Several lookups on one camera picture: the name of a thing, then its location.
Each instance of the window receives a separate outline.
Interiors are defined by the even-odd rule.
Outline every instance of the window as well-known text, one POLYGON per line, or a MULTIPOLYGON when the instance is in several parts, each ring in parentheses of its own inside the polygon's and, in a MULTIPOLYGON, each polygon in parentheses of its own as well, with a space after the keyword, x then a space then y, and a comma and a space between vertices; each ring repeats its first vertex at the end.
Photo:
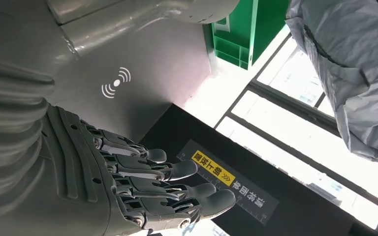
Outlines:
POLYGON ((351 153, 308 56, 288 36, 216 129, 369 227, 378 227, 378 163, 351 153))
POLYGON ((352 154, 337 136, 251 91, 231 112, 378 197, 378 163, 352 154))
POLYGON ((334 116, 314 66, 292 37, 281 47, 257 81, 334 116))
POLYGON ((378 225, 378 206, 376 204, 334 181, 325 173, 317 171, 228 117, 222 120, 217 131, 317 192, 369 227, 375 229, 378 225))

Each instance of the wall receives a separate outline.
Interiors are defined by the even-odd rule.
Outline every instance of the wall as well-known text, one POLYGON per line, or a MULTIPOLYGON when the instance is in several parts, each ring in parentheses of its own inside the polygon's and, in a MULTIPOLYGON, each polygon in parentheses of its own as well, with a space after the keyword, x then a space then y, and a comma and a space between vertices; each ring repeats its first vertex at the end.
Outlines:
POLYGON ((210 74, 202 25, 165 20, 120 38, 73 61, 55 78, 47 99, 92 125, 141 139, 171 103, 184 104, 210 74), (115 98, 101 86, 118 79, 120 67, 131 81, 115 98))

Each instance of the wireless signal icon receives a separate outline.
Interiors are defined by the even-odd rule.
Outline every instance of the wireless signal icon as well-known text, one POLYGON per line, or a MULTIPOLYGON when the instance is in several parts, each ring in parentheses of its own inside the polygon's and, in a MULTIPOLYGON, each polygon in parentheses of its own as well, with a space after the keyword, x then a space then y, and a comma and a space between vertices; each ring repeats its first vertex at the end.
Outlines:
POLYGON ((115 88, 118 87, 121 83, 126 83, 131 81, 131 73, 127 68, 120 67, 120 70, 118 71, 118 76, 121 79, 117 79, 113 83, 113 88, 111 87, 111 84, 102 85, 101 90, 102 94, 106 98, 114 98, 115 96, 115 88))

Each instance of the black surface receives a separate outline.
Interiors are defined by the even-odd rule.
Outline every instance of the black surface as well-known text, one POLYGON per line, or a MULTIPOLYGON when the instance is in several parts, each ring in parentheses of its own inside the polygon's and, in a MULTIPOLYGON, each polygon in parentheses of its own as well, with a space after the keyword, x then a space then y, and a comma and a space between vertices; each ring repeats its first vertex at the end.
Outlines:
MULTIPOLYGON (((162 148, 168 161, 190 140, 243 174, 280 201, 266 227, 239 206, 214 219, 232 236, 374 236, 374 231, 354 217, 277 170, 259 157, 219 134, 201 121, 173 105, 142 139, 148 148, 162 148)), ((194 186, 206 182, 199 175, 182 180, 194 186)))
POLYGON ((260 189, 245 176, 223 163, 217 156, 213 155, 193 140, 190 140, 185 145, 179 153, 178 158, 180 160, 193 160, 197 162, 199 165, 198 175, 207 179, 216 189, 229 189, 233 191, 236 197, 236 204, 241 206, 263 225, 267 224, 279 204, 277 199, 273 198, 263 189, 260 189), (193 159, 195 156, 199 156, 199 161, 193 159), (218 174, 217 172, 212 171, 211 173, 209 171, 215 167, 221 170, 218 174), (221 173, 223 170, 233 175, 233 177, 229 177, 226 173, 221 173), (221 180, 229 181, 230 183, 219 181, 219 177, 221 177, 221 180), (263 205, 259 206, 260 203, 256 203, 256 200, 261 201, 263 205))

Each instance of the metal rod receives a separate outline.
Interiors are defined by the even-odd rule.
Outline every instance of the metal rod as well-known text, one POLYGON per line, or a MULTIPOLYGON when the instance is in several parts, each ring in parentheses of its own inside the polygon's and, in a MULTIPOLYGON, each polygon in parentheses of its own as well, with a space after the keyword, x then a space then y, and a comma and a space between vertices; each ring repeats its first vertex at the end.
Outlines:
POLYGON ((321 105, 322 101, 324 100, 325 98, 325 93, 322 92, 321 96, 319 97, 318 101, 315 103, 315 106, 314 108, 319 108, 319 106, 321 105))
POLYGON ((267 86, 259 81, 252 81, 247 85, 247 88, 263 97, 270 102, 284 108, 287 111, 325 129, 326 131, 341 137, 337 128, 337 122, 333 117, 330 117, 317 109, 308 106, 270 86, 267 86))

